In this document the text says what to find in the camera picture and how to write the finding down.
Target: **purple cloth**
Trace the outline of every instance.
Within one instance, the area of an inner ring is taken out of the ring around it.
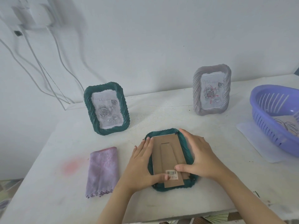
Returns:
[[[85,196],[103,196],[113,192],[119,180],[116,147],[106,148],[90,154]]]

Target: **white table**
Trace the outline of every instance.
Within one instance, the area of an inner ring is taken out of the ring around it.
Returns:
[[[94,223],[110,194],[85,198],[88,158],[92,151],[116,146],[120,174],[134,145],[151,131],[185,128],[204,136],[216,155],[283,218],[299,217],[299,175],[283,163],[267,163],[236,124],[251,121],[249,96],[261,84],[299,88],[296,75],[231,84],[229,107],[223,114],[198,116],[192,88],[126,97],[131,123],[120,133],[100,136],[93,131],[84,103],[71,105],[51,134],[0,223]],[[192,188],[133,195],[124,223],[234,210],[215,182],[201,178]]]

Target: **person's left hand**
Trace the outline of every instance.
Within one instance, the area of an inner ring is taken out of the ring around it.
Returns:
[[[169,180],[167,174],[151,175],[147,169],[153,145],[154,138],[148,137],[146,140],[143,139],[138,147],[134,147],[130,161],[116,187],[133,194],[158,182]]]

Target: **purple plastic basket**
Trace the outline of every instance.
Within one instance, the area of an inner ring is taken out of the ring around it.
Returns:
[[[299,137],[287,131],[272,117],[294,116],[299,122],[299,90],[277,85],[261,85],[251,91],[252,117],[279,148],[299,157]]]

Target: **barcode sticker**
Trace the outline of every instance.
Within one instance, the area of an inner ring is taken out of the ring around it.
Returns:
[[[169,180],[177,180],[178,172],[176,170],[166,170],[166,173],[169,176]]]

